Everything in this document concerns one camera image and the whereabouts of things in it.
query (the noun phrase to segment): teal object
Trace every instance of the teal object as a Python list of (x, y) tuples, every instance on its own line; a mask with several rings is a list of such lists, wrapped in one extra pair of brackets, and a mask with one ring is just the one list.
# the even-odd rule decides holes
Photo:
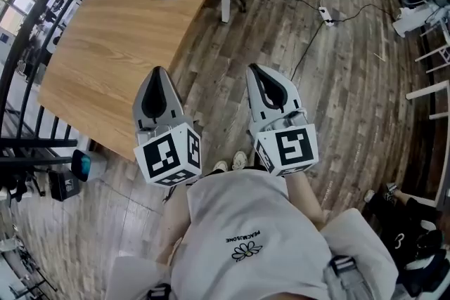
[(82, 174), (88, 176), (91, 169), (91, 158), (84, 155), (82, 157)]

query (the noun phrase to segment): wooden table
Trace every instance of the wooden table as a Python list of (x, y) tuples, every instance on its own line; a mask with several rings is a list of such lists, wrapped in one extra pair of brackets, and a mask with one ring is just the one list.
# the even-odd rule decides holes
[[(64, 32), (38, 101), (117, 154), (134, 160), (131, 107), (157, 65), (174, 69), (205, 0), (84, 0)], [(229, 20), (230, 0), (222, 0)]]

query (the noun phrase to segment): white sneaker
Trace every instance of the white sneaker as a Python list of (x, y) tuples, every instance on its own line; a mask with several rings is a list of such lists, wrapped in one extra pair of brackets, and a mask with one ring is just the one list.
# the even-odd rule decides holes
[(243, 151), (238, 151), (233, 157), (233, 170), (242, 170), (248, 164), (247, 155)]
[(228, 164), (225, 160), (220, 160), (214, 165), (214, 168), (212, 168), (213, 171), (216, 171), (217, 169), (221, 169), (222, 171), (227, 172), (228, 171)]
[(366, 202), (367, 204), (369, 202), (371, 202), (372, 197), (374, 196), (375, 191), (373, 190), (367, 190), (367, 193), (364, 195), (364, 202)]

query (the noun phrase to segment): railing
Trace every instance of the railing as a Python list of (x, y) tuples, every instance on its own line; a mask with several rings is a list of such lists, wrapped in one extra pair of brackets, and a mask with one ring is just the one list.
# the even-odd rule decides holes
[(27, 79), (27, 86), (22, 100), (20, 110), (14, 110), (10, 105), (7, 107), (8, 92), (11, 87), (15, 69), (18, 65), (24, 49), (29, 44), (33, 27), (39, 22), (39, 18), (46, 11), (46, 5), (50, 0), (36, 0), (33, 8), (25, 18), (17, 37), (8, 54), (4, 65), (3, 73), (0, 78), (0, 134), (4, 128), (5, 115), (17, 130), (14, 134), (9, 131), (9, 137), (0, 135), (0, 167), (28, 167), (37, 165), (64, 164), (72, 161), (71, 157), (61, 157), (51, 148), (70, 148), (77, 146), (77, 139), (69, 139), (70, 125), (65, 130), (65, 136), (62, 139), (56, 138), (56, 129), (59, 118), (54, 117), (50, 138), (39, 137), (44, 108), (39, 108), (36, 126), (32, 130), (25, 122), (25, 111), (27, 108), (30, 91), (34, 78), (36, 77), (39, 65), (43, 63), (46, 56), (46, 47), (49, 44), (53, 33), (59, 26), (63, 16), (68, 11), (74, 0), (67, 0), (64, 7), (60, 10), (50, 31), (41, 45), (40, 50), (32, 59), (32, 71)]

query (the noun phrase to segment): trash can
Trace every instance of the trash can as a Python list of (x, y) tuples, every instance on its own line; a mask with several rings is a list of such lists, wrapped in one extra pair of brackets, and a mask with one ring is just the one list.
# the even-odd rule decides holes
[(70, 169), (80, 181), (90, 181), (105, 173), (106, 158), (97, 152), (75, 150)]
[(79, 180), (71, 171), (49, 171), (49, 183), (51, 197), (60, 202), (79, 194)]

